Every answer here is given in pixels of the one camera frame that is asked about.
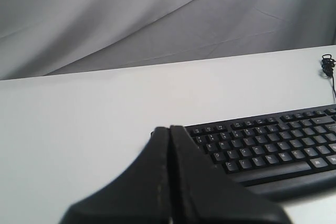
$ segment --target black keyboard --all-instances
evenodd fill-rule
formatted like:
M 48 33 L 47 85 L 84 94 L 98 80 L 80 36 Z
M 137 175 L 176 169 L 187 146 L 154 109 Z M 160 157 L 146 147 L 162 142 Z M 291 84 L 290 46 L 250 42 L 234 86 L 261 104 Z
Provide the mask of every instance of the black keyboard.
M 336 105 L 186 129 L 217 168 L 270 199 L 336 186 Z

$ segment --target black object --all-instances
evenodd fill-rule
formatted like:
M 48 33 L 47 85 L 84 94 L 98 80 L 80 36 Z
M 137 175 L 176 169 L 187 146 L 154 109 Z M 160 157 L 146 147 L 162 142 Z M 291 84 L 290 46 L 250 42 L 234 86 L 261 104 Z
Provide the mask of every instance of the black object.
M 334 79 L 334 67 L 335 67 L 335 60 L 332 58 L 331 54 L 322 55 L 321 66 L 323 73 L 328 78 L 332 79 L 332 89 L 334 91 L 334 95 L 336 98 L 336 90 L 335 90 L 335 79 Z
M 156 128 L 133 164 L 72 205 L 61 224 L 290 224 L 280 206 L 233 182 L 199 148 L 182 126 Z
M 220 153 L 216 167 L 247 189 L 272 200 L 282 200 L 336 185 L 336 105 L 186 129 L 193 138 L 208 141 L 204 128 L 216 129 L 216 125 L 222 125 L 223 130 L 212 132 L 217 139 L 212 145 L 219 149 L 210 157 L 214 160 Z M 195 128 L 199 129 L 197 135 L 193 134 Z M 203 144 L 197 142 L 197 145 L 203 149 Z M 243 166 L 242 161 L 251 163 L 251 167 Z

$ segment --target cable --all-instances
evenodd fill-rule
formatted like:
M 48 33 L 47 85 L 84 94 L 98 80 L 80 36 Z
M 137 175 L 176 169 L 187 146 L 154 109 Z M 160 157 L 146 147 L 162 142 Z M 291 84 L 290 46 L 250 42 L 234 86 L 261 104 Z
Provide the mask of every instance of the cable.
M 331 54 L 322 55 L 321 66 L 325 75 L 328 78 L 332 78 L 332 89 L 334 91 L 334 95 L 336 98 L 335 79 L 334 79 L 335 60 L 332 58 Z

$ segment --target spacebar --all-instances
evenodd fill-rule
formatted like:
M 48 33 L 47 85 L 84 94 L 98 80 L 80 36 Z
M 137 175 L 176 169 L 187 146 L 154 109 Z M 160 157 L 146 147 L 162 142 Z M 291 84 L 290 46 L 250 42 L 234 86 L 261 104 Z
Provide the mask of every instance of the spacebar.
M 228 177 L 235 182 L 247 182 L 251 180 L 265 179 L 281 175 L 289 175 L 292 173 L 299 173 L 306 170 L 311 170 L 307 162 L 297 162 L 285 165 L 272 166 L 256 170 L 249 170 L 246 172 L 229 174 Z

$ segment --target white table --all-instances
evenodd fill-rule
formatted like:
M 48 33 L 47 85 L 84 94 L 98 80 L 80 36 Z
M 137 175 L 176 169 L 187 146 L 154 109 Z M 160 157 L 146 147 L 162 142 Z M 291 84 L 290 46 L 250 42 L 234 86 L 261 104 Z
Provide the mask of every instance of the white table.
M 336 46 L 0 82 L 0 223 L 57 223 L 116 178 L 154 127 L 333 103 L 319 76 Z M 285 202 L 334 223 L 336 190 Z

